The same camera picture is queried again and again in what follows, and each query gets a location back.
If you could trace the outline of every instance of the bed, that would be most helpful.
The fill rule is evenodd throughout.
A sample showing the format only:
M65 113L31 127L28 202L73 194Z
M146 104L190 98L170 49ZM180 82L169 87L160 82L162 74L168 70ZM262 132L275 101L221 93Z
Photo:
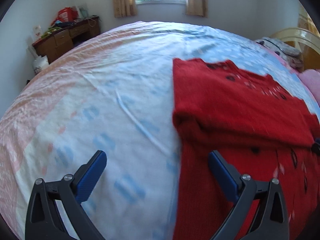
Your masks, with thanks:
M106 239L171 239L180 142L172 125L172 59L232 60L271 74L311 113L320 108L276 54L206 26L136 22L68 52L39 73L0 122L0 213L24 239L37 178L73 174L96 150L108 164L83 208ZM64 214L70 235L76 233Z

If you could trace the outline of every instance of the red clothing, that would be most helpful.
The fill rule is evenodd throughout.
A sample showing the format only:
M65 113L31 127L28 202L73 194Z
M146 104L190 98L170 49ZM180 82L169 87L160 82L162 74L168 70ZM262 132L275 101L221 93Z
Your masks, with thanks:
M310 152L314 137L320 137L317 117L270 75L238 69L229 60L174 59L173 82L173 124L183 143L173 239L210 239L232 206L208 168L208 154L215 149L255 180L279 178L294 239L319 198L320 168Z

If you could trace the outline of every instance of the blue gripper pad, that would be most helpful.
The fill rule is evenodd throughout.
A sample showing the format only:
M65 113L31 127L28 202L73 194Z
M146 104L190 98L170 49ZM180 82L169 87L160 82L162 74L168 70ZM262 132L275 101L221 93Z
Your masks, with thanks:
M223 164L214 152L209 153L210 171L218 181L227 200L236 204L239 200L238 185L225 167L228 165L227 162L224 161Z
M90 166L76 185L75 199L79 204L88 200L107 165L107 155L105 152L100 151L99 155L95 157L95 160L91 164L90 162L91 160L86 164Z

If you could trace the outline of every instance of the window sill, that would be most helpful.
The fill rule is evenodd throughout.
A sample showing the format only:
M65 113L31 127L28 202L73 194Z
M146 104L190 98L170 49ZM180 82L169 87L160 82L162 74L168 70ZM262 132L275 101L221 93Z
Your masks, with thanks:
M186 4L186 0L137 0L137 5L139 4Z

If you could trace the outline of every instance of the pillow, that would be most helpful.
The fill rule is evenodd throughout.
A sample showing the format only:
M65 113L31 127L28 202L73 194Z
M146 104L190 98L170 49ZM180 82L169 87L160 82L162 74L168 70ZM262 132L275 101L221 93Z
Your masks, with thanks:
M310 90L320 106L320 72L314 69L307 69L298 74L303 84Z

